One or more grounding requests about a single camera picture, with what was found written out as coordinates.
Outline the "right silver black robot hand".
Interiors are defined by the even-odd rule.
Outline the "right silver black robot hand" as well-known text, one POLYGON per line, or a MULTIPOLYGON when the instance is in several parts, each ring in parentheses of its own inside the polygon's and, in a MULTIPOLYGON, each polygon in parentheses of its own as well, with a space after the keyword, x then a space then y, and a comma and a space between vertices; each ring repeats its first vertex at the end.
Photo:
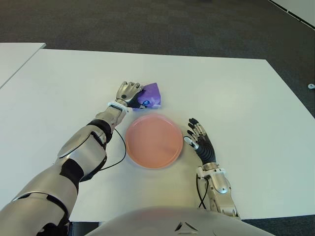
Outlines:
POLYGON ((203 165, 216 163, 214 147, 201 123, 190 118, 188 126, 190 130, 187 130, 188 136, 184 136, 184 141, 195 150, 203 165))

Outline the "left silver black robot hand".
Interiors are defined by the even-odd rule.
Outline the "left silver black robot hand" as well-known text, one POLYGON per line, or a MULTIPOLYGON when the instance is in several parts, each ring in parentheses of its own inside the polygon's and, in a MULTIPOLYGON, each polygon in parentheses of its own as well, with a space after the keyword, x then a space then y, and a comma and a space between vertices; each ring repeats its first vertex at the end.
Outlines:
POLYGON ((124 81, 117 91, 115 101, 129 108, 142 108, 138 97, 143 91, 144 87, 139 83, 124 81))

